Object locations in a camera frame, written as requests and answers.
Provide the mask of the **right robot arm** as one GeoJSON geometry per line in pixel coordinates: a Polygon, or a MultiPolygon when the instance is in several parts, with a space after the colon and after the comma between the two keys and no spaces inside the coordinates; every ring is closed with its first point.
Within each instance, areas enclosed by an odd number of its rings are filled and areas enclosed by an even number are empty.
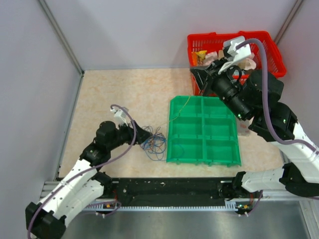
{"type": "Polygon", "coordinates": [[[260,172],[242,171],[232,179],[232,197],[264,190],[287,190],[299,197],[319,197],[319,148],[308,138],[297,116],[280,102],[284,83],[268,71],[263,43],[239,36],[224,42],[224,57],[208,66],[193,66],[191,74],[200,94],[215,94],[249,129],[277,147],[289,160],[283,166],[260,172]],[[259,49],[261,68],[253,70],[244,84],[233,78],[238,64],[251,54],[251,44],[259,49]]]}

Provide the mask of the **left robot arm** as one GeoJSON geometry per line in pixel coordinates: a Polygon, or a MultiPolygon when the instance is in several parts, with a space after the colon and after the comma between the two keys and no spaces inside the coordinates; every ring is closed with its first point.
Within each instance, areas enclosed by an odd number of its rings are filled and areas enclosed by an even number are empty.
{"type": "Polygon", "coordinates": [[[101,168],[123,157],[112,158],[112,150],[128,144],[141,145],[152,133],[139,127],[126,108],[113,104],[110,111],[119,124],[100,123],[93,141],[82,151],[70,172],[38,203],[25,209],[27,238],[60,239],[73,219],[99,197],[113,191],[111,178],[101,168]]]}

